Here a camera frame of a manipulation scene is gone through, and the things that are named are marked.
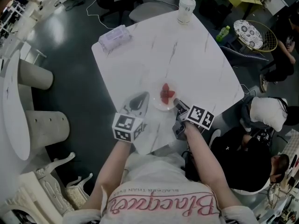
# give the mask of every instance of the gray floor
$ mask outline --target gray floor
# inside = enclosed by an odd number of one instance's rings
[[[35,109],[61,111],[68,117],[71,126],[69,138],[64,142],[48,146],[47,151],[51,159],[65,158],[70,152],[76,153],[76,158],[57,168],[57,173],[64,184],[75,180],[78,175],[86,177],[90,172],[94,173],[92,181],[86,184],[87,193],[91,192],[95,178],[115,144],[111,130],[115,108],[91,50],[91,46],[97,42],[99,36],[108,29],[99,23],[97,17],[87,16],[86,8],[93,1],[86,0],[84,5],[74,7],[68,12],[59,8],[46,20],[39,22],[28,36],[28,41],[48,56],[41,66],[52,71],[55,78],[49,90],[33,89]],[[208,30],[214,29],[214,25],[198,13],[199,3],[200,0],[197,0],[198,5],[194,13]],[[94,4],[89,11],[91,14],[105,12],[97,4]],[[242,11],[234,8],[224,24],[231,26],[233,21],[241,18]],[[266,24],[273,22],[269,12],[263,9],[254,12],[249,19]],[[125,25],[131,25],[128,13],[124,14],[123,21]],[[116,27],[118,15],[113,14],[107,17],[105,24]],[[245,84],[250,90],[255,88],[258,95],[260,95],[258,75],[261,67],[257,64],[253,67],[233,68],[240,83]],[[266,95],[283,97],[288,100],[289,104],[298,105],[298,84],[298,66],[296,65],[295,74],[277,85],[270,84]],[[238,126],[240,103],[218,116],[215,119],[214,128],[220,128],[225,132]],[[211,131],[204,133],[206,140],[210,135]],[[265,195],[240,197],[242,202],[249,207],[254,207],[262,198],[265,198]]]

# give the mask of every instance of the plate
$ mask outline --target plate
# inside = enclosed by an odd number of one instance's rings
[[[254,48],[259,49],[263,45],[263,38],[260,32],[248,21],[237,20],[234,22],[235,32],[242,38],[243,42]]]
[[[172,98],[169,98],[168,105],[164,104],[160,97],[160,92],[162,91],[162,87],[165,83],[168,84],[170,91],[175,91],[174,96]],[[178,97],[177,91],[178,91],[178,89],[177,89],[175,82],[168,80],[168,79],[159,80],[159,81],[154,82],[153,85],[151,86],[151,89],[149,92],[150,100],[151,100],[152,104],[157,109],[159,109],[161,111],[171,110],[174,108],[174,104],[173,104],[174,99],[176,97]]]

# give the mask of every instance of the red object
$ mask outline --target red object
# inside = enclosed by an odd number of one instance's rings
[[[162,87],[162,90],[160,92],[161,100],[164,104],[168,105],[169,98],[172,98],[174,96],[175,92],[169,90],[169,86],[167,83],[165,83]]]

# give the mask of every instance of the yellow wire chair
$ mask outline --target yellow wire chair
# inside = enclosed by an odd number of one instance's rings
[[[277,38],[275,34],[271,31],[270,28],[268,28],[266,25],[253,20],[246,20],[249,23],[251,23],[261,34],[263,39],[263,45],[259,48],[253,48],[250,45],[246,44],[242,38],[239,37],[239,40],[246,46],[248,46],[250,49],[252,49],[254,52],[271,52],[274,51],[277,47]]]

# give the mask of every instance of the plastic bottle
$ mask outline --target plastic bottle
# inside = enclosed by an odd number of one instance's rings
[[[229,26],[222,28],[220,33],[216,36],[216,41],[221,42],[223,38],[229,34],[229,29]]]

